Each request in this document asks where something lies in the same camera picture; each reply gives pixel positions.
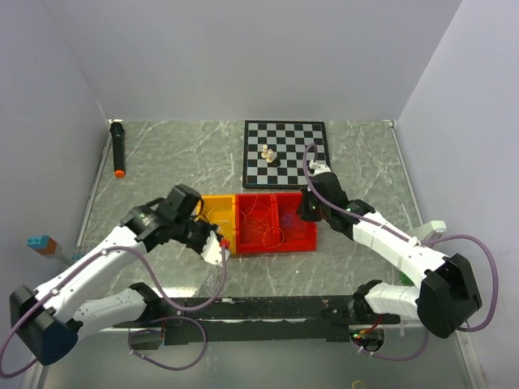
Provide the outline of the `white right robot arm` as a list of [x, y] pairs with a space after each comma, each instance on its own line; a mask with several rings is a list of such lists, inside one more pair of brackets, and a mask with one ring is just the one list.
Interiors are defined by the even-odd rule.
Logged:
[[326, 221], [332, 230], [365, 246], [404, 273], [410, 286], [372, 280], [354, 294], [354, 313], [364, 323], [381, 314], [412, 318], [446, 339], [483, 305], [473, 269], [460, 254], [447, 256], [396, 229], [370, 204], [348, 199], [334, 173], [320, 173], [302, 188], [297, 213], [306, 222]]

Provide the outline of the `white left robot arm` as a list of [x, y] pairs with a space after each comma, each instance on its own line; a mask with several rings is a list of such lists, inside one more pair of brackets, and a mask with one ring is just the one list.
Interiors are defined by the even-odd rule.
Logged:
[[10, 295], [11, 336], [18, 336], [42, 365], [65, 357], [90, 335], [119, 323], [149, 326], [159, 321], [161, 303], [189, 311], [172, 300], [151, 274], [153, 287], [133, 284], [123, 292], [93, 300], [111, 276], [134, 259], [170, 241], [182, 243], [206, 263], [225, 267], [229, 243], [201, 215], [204, 201], [184, 184], [164, 198], [133, 207], [93, 250], [35, 289], [19, 286]]

